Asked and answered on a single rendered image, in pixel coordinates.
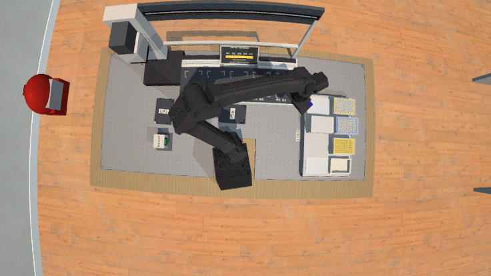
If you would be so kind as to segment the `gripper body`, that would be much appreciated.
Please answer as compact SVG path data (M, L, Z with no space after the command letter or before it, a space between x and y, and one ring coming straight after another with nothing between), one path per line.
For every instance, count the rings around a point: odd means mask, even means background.
M310 108L308 105L308 103L311 101L310 97L304 101L298 99L294 93L286 93L286 95L292 100L291 103L302 115Z

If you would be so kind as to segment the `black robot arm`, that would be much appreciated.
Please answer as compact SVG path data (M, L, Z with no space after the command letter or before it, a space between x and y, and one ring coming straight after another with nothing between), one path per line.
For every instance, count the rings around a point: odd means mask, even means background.
M188 83L168 115L178 135L187 133L221 150L217 160L220 171L243 170L248 153L237 133L223 132L206 120L219 117L221 108L227 105L279 93L294 93L305 101L329 86L322 71L314 74L305 67L294 67L284 73L231 83L208 84L206 80Z

